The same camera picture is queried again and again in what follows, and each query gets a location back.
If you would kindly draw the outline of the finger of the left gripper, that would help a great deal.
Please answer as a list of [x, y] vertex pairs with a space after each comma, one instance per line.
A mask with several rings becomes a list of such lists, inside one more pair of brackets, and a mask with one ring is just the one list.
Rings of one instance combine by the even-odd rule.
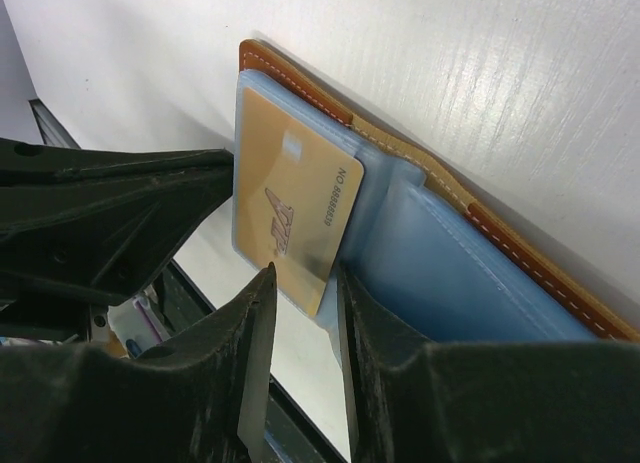
[[3, 186], [60, 184], [232, 166], [231, 153], [220, 149], [126, 153], [1, 141]]
[[1, 191], [1, 295], [118, 305], [231, 195], [229, 166]]

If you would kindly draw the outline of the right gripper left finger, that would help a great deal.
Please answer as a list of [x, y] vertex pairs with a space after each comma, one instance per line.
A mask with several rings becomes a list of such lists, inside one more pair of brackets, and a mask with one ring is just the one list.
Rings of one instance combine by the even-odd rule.
[[257, 462], [277, 303], [262, 269], [230, 302], [135, 359], [92, 344], [1, 352], [5, 462]]

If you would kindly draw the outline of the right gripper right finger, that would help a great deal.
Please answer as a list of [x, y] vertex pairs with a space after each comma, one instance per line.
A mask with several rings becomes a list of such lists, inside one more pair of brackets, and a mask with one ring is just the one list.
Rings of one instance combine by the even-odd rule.
[[346, 268], [338, 321], [355, 462], [635, 462], [633, 343], [434, 343]]

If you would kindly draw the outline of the brown leather card holder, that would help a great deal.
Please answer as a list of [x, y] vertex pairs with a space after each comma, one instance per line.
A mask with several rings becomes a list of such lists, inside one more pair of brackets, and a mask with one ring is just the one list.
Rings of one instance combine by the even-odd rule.
[[341, 265], [430, 339], [637, 341], [638, 331], [533, 248], [428, 150], [365, 119], [265, 43], [239, 46], [235, 174], [243, 89], [348, 133], [364, 176], [313, 318], [338, 334]]

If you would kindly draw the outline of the gold VIP card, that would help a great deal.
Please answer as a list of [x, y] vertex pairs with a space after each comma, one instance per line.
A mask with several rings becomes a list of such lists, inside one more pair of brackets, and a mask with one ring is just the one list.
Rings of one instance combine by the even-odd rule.
[[364, 176], [347, 132], [257, 90], [243, 89], [234, 242], [274, 263], [278, 285], [315, 316]]

